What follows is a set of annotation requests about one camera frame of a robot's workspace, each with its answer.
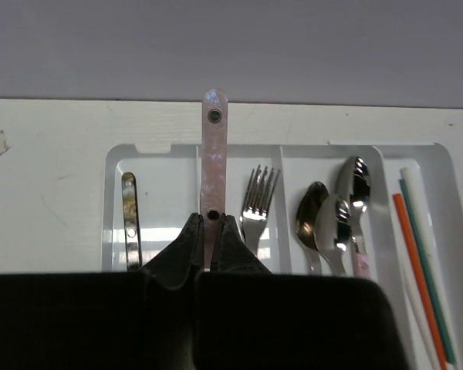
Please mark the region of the dark handled spoon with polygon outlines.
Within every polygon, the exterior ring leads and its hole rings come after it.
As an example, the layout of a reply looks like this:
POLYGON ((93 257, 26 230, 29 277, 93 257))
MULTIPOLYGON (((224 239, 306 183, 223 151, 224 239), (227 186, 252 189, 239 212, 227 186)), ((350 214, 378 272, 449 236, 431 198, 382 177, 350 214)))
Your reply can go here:
POLYGON ((323 201, 316 217, 317 250, 336 276, 346 276, 343 254, 351 243, 350 218, 348 203, 337 194, 331 194, 323 201))

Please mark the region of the pink handled knife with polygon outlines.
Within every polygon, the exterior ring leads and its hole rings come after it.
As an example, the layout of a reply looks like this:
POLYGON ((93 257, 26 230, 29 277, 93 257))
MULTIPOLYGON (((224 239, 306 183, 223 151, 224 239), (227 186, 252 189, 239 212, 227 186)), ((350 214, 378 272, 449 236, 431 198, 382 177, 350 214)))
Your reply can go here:
POLYGON ((204 269, 208 270, 219 219, 225 212, 228 98, 220 89, 205 93, 201 116, 200 211, 204 218, 204 269))

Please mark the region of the dark handled knife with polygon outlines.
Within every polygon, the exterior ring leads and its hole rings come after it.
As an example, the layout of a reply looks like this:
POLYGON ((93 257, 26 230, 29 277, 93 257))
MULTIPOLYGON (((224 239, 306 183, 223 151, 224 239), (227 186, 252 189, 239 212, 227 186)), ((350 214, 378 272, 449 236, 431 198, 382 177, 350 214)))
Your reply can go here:
POLYGON ((127 270, 137 271, 142 265, 142 251, 140 246, 137 183, 134 174, 131 172, 123 173, 121 185, 127 270))

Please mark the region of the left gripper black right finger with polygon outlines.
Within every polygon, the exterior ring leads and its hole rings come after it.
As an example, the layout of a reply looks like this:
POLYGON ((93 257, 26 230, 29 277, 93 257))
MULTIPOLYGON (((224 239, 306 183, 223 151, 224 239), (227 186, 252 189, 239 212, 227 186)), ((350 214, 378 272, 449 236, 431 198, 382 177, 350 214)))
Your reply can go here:
POLYGON ((271 273, 220 221, 194 283, 198 369, 407 369, 386 295, 372 281, 271 273))

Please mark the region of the green handled spoon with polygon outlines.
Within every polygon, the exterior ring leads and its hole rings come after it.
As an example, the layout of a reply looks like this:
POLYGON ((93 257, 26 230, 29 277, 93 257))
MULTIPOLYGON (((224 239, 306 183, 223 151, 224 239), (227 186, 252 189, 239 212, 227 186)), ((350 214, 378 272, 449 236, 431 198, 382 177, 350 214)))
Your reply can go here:
POLYGON ((322 274, 320 254, 316 247, 315 226, 317 214, 328 196, 326 186, 320 181, 315 181, 306 190, 296 211, 296 236, 302 243, 309 260, 309 274, 322 274))

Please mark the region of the pink handled spoon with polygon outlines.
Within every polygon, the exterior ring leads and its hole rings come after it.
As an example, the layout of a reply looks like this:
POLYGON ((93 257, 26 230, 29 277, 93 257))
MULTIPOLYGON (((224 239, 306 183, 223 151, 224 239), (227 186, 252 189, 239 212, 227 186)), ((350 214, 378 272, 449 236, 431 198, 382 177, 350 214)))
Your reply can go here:
POLYGON ((351 156, 341 166, 336 178, 335 191, 350 207, 353 275, 359 278, 371 278, 370 263, 360 222, 370 203, 370 173, 366 162, 361 157, 351 156))

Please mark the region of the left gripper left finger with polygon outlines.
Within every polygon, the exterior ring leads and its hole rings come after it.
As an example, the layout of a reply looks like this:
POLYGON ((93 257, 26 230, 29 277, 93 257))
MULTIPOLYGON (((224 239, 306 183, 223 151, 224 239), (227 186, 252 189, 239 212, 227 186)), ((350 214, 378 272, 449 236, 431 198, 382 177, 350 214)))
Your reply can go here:
POLYGON ((0 369, 191 369, 203 220, 134 272, 0 274, 0 369))

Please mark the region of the green handled fork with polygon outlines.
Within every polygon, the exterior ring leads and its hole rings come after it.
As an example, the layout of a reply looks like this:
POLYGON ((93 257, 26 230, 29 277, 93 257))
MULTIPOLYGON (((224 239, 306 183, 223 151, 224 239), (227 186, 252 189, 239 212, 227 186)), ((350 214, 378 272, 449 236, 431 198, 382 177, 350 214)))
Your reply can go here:
POLYGON ((269 169, 267 166, 262 168, 258 165, 252 170, 248 180, 239 222, 244 243, 256 257, 260 238, 267 226, 280 173, 280 169, 269 169))

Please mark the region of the orange chopstick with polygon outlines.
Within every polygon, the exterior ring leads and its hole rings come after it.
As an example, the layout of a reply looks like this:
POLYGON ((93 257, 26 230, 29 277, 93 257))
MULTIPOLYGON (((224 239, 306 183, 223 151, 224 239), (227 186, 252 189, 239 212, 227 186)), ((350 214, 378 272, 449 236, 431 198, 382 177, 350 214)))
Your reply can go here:
POLYGON ((404 265, 404 279, 417 327, 428 354, 431 368, 447 369, 444 346, 439 334, 403 195, 395 193, 393 201, 406 245, 407 257, 404 265))

